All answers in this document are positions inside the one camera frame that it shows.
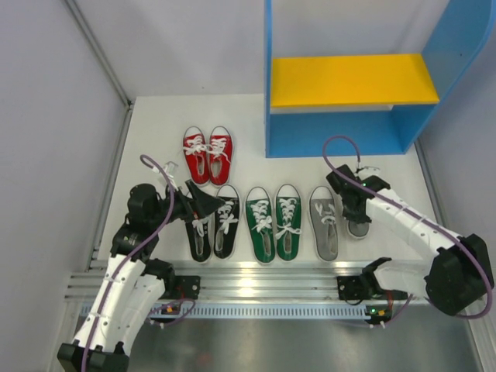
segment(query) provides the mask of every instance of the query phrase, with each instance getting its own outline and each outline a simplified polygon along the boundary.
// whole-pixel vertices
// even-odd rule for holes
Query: white shoelace
[[[208,222],[208,217],[205,217],[204,219],[196,219],[193,221],[193,227],[196,229],[198,232],[199,236],[203,237],[205,236],[205,232],[203,230],[203,224]]]
[[[200,153],[202,151],[207,151],[208,147],[203,143],[202,136],[196,136],[194,139],[188,139],[186,141],[188,146],[184,146],[183,150],[186,155],[192,155],[193,153]]]
[[[262,231],[262,229],[272,229],[272,217],[267,215],[268,205],[268,200],[259,200],[257,203],[250,206],[256,223],[252,230],[257,229],[257,233]]]
[[[276,239],[280,239],[287,232],[296,235],[301,234],[301,229],[293,229],[291,227],[291,220],[293,219],[293,214],[295,213],[294,210],[296,209],[296,203],[297,201],[295,198],[279,199],[279,205],[281,206],[282,219],[284,221],[284,224],[283,226],[277,225],[277,227],[282,230],[276,234]]]
[[[223,230],[224,234],[229,232],[229,224],[237,223],[239,220],[234,218],[234,214],[231,213],[233,209],[234,201],[226,201],[226,204],[218,209],[219,220],[222,223],[219,230]]]
[[[329,225],[334,225],[336,224],[336,217],[334,216],[336,213],[336,210],[334,209],[334,205],[328,204],[329,210],[324,211],[324,206],[321,203],[315,203],[315,209],[319,213],[319,215],[322,217],[320,220],[322,223],[328,223]]]
[[[222,155],[226,158],[228,163],[231,163],[229,161],[229,158],[227,157],[227,154],[224,152],[224,149],[226,148],[226,145],[227,145],[227,139],[226,138],[214,138],[214,139],[212,139],[211,142],[212,142],[212,145],[209,145],[211,147],[211,150],[207,150],[207,153],[213,154],[214,158]]]

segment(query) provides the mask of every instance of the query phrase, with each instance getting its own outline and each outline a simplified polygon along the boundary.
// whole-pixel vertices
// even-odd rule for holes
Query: sneaker
[[[246,220],[255,257],[268,264],[276,256],[272,235],[272,206],[263,188],[253,188],[246,197]]]
[[[188,192],[186,196],[190,198],[191,193]],[[185,224],[191,256],[193,260],[200,263],[206,262],[212,255],[210,239],[208,238],[208,224],[211,219],[212,215],[209,215],[204,219],[196,219]]]
[[[210,181],[215,186],[222,186],[229,180],[233,160],[233,139],[226,128],[218,126],[212,131],[209,142],[207,152]]]
[[[317,254],[324,261],[335,260],[338,257],[336,207],[327,187],[320,186],[312,192],[309,211]]]
[[[238,229],[241,205],[239,204],[239,195],[236,189],[229,184],[219,189],[217,198],[221,198],[226,203],[215,213],[214,253],[218,258],[227,258],[234,251],[234,240]]]
[[[206,184],[210,179],[207,163],[207,144],[202,131],[196,126],[186,130],[183,137],[183,151],[193,182]]]
[[[285,261],[298,254],[301,235],[301,199],[290,184],[281,186],[276,195],[277,254]]]
[[[355,223],[355,222],[352,222],[352,221],[348,221],[348,223],[346,225],[346,230],[348,230],[348,233],[353,238],[355,238],[355,239],[363,239],[369,233],[370,224],[369,224],[369,222]]]

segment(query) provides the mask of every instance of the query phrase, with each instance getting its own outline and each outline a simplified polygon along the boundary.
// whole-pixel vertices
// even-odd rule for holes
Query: red sneaker
[[[227,129],[223,126],[214,128],[207,152],[210,181],[215,186],[222,186],[229,180],[233,150],[233,139]]]
[[[207,144],[202,131],[196,126],[188,128],[184,134],[183,151],[193,182],[196,184],[208,182]]]

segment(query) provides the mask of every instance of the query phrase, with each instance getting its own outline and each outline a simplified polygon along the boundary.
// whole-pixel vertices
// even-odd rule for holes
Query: white wall
[[[422,144],[449,227],[485,239],[496,274],[495,32],[422,135]],[[496,320],[496,306],[492,315]]]
[[[274,52],[419,52],[447,2],[273,0]],[[78,4],[131,97],[264,90],[264,0]]]
[[[60,0],[0,5],[0,370],[45,370],[124,106]]]

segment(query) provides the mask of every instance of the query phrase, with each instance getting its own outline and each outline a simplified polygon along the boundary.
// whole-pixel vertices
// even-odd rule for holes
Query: gray floor
[[[388,329],[319,320],[190,319],[145,325],[129,372],[478,371],[465,321],[411,307]]]

